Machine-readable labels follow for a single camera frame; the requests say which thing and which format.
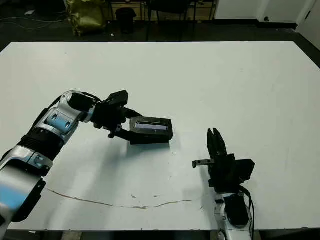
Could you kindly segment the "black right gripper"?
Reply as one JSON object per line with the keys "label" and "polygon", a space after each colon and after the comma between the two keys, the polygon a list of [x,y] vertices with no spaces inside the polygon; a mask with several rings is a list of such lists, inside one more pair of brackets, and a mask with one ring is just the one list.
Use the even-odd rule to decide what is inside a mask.
{"label": "black right gripper", "polygon": [[225,141],[217,128],[207,130],[207,148],[210,159],[193,160],[192,167],[207,166],[208,185],[217,193],[235,192],[239,184],[236,158],[233,153],[227,153]]}

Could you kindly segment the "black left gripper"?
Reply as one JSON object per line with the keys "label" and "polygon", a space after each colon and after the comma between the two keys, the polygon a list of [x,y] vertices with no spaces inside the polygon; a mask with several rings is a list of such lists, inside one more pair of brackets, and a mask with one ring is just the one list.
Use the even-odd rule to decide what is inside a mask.
{"label": "black left gripper", "polygon": [[120,139],[131,141],[132,134],[125,129],[116,129],[118,125],[126,122],[126,118],[142,117],[142,115],[135,110],[124,107],[120,104],[110,104],[107,101],[97,103],[92,115],[93,126],[97,129],[105,128],[110,131],[108,138],[113,139],[118,137]]}

